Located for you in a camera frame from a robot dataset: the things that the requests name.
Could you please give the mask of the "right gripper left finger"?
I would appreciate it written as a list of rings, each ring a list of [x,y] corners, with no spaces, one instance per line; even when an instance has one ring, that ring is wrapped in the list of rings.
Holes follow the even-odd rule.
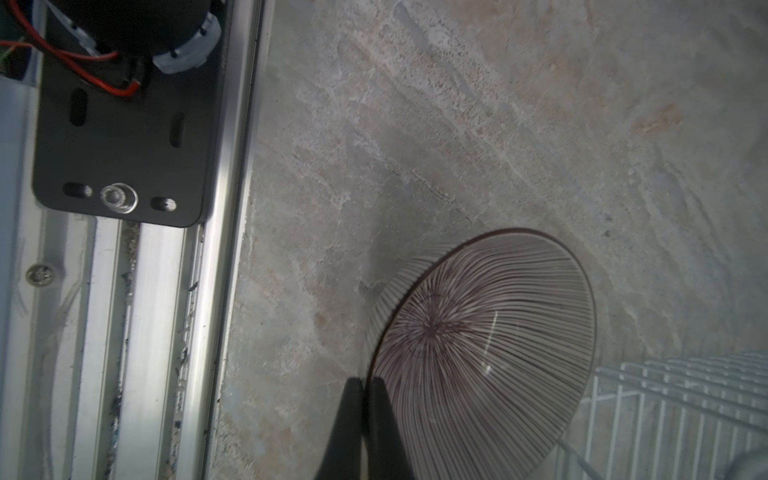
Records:
[[[364,388],[346,380],[326,450],[315,480],[358,480],[361,474]]]

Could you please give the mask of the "striped ceramic bowl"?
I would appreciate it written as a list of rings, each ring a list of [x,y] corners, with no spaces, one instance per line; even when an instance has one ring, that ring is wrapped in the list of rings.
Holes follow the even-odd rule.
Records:
[[[587,274],[559,240],[524,228],[406,261],[366,325],[418,479],[525,479],[570,425],[597,340]]]

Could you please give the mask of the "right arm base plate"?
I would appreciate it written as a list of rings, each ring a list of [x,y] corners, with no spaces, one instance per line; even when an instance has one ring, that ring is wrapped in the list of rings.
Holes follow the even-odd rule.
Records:
[[[31,186],[45,207],[185,228],[207,215],[226,1],[53,1],[47,41],[108,54],[43,61]]]

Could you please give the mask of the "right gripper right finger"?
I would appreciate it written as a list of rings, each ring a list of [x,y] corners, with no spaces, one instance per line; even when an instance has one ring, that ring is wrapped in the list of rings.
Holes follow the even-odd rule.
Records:
[[[370,479],[414,479],[383,379],[367,388],[367,454]]]

